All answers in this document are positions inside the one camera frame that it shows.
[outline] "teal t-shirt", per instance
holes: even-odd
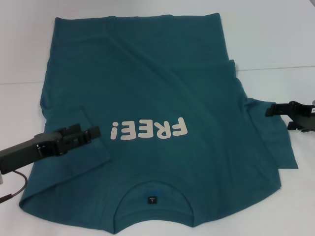
[[[20,207],[113,234],[145,220],[191,227],[268,197],[297,168],[269,102],[247,98],[219,14],[55,21],[45,132],[102,136],[34,164]]]

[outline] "white table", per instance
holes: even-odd
[[[229,57],[249,97],[315,100],[315,7],[309,0],[2,0],[0,1],[0,149],[43,131],[39,99],[55,17],[221,14]],[[299,170],[280,170],[282,188],[264,201],[196,228],[146,221],[120,236],[314,236],[315,133],[290,132]],[[29,174],[31,166],[21,169]],[[23,179],[3,176],[0,196]],[[0,235],[104,236],[28,215],[20,197],[0,205]]]

